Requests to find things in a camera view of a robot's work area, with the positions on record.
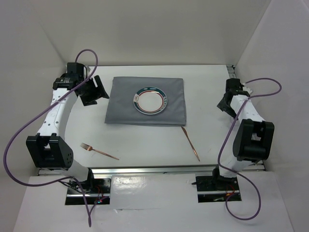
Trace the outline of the white plate green red rim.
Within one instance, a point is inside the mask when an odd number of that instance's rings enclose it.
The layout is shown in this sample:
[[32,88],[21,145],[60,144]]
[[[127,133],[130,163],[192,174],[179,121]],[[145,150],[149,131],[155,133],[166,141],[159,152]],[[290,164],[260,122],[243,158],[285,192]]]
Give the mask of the white plate green red rim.
[[164,91],[157,87],[145,87],[136,92],[133,105],[144,115],[156,115],[167,106],[168,98]]

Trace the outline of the copper fork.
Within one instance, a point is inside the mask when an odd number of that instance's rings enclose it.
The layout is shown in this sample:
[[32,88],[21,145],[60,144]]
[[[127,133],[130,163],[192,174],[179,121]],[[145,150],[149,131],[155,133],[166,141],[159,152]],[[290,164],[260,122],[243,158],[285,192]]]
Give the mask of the copper fork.
[[109,157],[109,158],[112,158],[112,159],[115,159],[115,160],[120,160],[120,159],[117,158],[117,157],[114,157],[114,156],[109,155],[109,154],[107,154],[107,153],[104,153],[104,152],[102,152],[102,151],[96,150],[96,149],[94,149],[92,146],[87,145],[87,144],[85,144],[85,143],[81,143],[81,144],[80,144],[80,147],[82,147],[83,149],[85,149],[85,150],[87,150],[87,151],[94,151],[94,152],[97,152],[97,153],[102,154],[102,155],[104,155],[104,156],[107,156],[107,157]]

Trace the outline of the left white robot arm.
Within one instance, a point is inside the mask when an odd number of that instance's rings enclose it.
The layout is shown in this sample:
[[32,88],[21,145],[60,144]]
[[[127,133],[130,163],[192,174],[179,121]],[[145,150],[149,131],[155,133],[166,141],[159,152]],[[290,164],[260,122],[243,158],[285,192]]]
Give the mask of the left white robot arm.
[[90,168],[82,166],[73,157],[73,150],[65,142],[65,129],[77,99],[84,106],[97,104],[100,98],[108,99],[100,77],[88,78],[85,65],[69,62],[66,73],[53,83],[52,103],[44,123],[36,135],[28,136],[26,146],[37,168],[72,176],[85,193],[93,191],[95,180]]

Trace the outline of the copper knife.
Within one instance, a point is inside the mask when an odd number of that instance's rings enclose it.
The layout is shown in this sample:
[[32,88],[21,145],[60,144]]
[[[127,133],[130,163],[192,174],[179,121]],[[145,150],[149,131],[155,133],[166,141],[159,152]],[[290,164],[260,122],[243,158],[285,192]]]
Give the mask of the copper knife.
[[189,142],[189,145],[190,145],[190,147],[191,147],[191,149],[192,149],[194,155],[196,156],[197,160],[200,162],[200,157],[199,157],[199,155],[198,155],[196,149],[194,148],[194,146],[193,146],[193,144],[192,144],[192,142],[191,142],[191,140],[190,140],[190,138],[189,138],[189,135],[188,135],[188,133],[187,133],[187,130],[186,130],[184,127],[182,127],[182,126],[181,126],[181,129],[183,130],[183,132],[184,132],[184,134],[185,134],[185,136],[186,136],[186,138],[187,138],[187,140],[188,140],[188,142]]

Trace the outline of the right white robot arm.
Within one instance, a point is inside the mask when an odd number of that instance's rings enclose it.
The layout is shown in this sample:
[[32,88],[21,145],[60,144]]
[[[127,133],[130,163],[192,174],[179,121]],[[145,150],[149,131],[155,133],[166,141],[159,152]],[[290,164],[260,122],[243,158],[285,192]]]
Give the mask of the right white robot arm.
[[250,93],[237,78],[226,80],[225,94],[217,107],[240,123],[233,141],[232,156],[212,171],[212,187],[225,190],[236,181],[237,173],[268,159],[275,126],[259,115],[252,104]]

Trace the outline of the grey cloth napkin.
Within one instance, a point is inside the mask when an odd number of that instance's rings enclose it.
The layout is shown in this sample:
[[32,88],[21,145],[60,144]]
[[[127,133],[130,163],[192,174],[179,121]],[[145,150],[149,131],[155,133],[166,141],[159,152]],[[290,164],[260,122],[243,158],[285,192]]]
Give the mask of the grey cloth napkin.
[[[165,109],[154,115],[139,112],[134,96],[147,87],[160,89],[167,97]],[[182,78],[118,76],[112,81],[111,95],[105,116],[107,124],[143,126],[184,126],[186,105]]]

